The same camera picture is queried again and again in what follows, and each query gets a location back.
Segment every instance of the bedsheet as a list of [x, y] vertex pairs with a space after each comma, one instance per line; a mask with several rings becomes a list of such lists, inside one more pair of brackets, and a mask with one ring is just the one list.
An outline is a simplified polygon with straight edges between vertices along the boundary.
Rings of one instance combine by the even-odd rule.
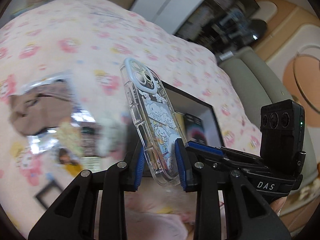
[[[128, 120], [119, 65], [134, 57], [164, 82], [213, 106], [226, 147], [259, 154], [261, 133], [245, 115], [230, 78], [204, 47], [167, 34], [107, 0], [55, 0], [0, 30], [0, 203], [27, 237], [45, 209], [39, 193], [73, 177], [47, 155], [32, 155], [10, 125], [8, 96], [23, 84], [71, 70], [81, 103], [98, 120]], [[103, 168], [122, 158], [113, 152]]]

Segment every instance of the metal pin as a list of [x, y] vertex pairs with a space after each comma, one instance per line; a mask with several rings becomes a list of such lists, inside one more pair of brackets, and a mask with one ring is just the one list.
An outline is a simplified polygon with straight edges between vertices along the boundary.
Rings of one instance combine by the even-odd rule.
[[233, 170], [233, 171], [231, 171], [231, 175], [234, 177], [239, 177], [241, 175], [241, 173], [238, 170]]
[[204, 167], [204, 164], [202, 162], [196, 162], [195, 163], [195, 167], [199, 168], [199, 169], [202, 169]]
[[90, 171], [88, 171], [88, 170], [81, 171], [82, 177], [88, 177], [89, 175], [90, 175]]
[[127, 163], [126, 163], [126, 162], [119, 162], [119, 163], [117, 164], [117, 166], [118, 166], [119, 168], [124, 168], [124, 167], [127, 166]]

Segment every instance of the black camera module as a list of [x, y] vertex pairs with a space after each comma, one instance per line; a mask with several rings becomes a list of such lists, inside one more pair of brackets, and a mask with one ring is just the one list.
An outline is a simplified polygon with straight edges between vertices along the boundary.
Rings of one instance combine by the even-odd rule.
[[283, 127], [287, 127], [288, 124], [289, 124], [289, 120], [290, 120], [289, 114], [288, 114], [287, 112], [286, 112], [286, 113], [283, 113], [282, 116], [281, 116], [281, 120], [280, 120], [281, 125], [282, 125]]
[[263, 126], [266, 126], [267, 123], [268, 123], [268, 117], [267, 117], [266, 115], [264, 115], [264, 116], [262, 117], [262, 125], [263, 125]]
[[276, 113], [272, 113], [270, 117], [270, 126], [272, 129], [276, 128], [278, 125], [278, 115]]

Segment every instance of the gray sofa armrest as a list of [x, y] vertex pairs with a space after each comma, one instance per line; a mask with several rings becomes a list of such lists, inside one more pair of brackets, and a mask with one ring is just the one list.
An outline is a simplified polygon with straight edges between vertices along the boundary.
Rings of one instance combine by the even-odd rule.
[[[236, 55], [222, 62], [219, 67], [229, 75], [246, 115], [257, 127], [260, 127], [261, 106], [292, 99], [291, 94], [276, 74], [250, 47], [239, 50]], [[300, 188], [318, 176], [316, 155], [307, 127], [305, 128], [303, 150], [307, 155]]]

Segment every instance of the clear phone case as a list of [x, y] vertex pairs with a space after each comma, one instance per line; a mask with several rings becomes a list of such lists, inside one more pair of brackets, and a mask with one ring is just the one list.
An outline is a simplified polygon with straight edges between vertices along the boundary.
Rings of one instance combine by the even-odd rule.
[[174, 142], [182, 138], [186, 143], [186, 139], [161, 81], [133, 58], [125, 59], [120, 70], [133, 123], [153, 178], [162, 186], [179, 184]]

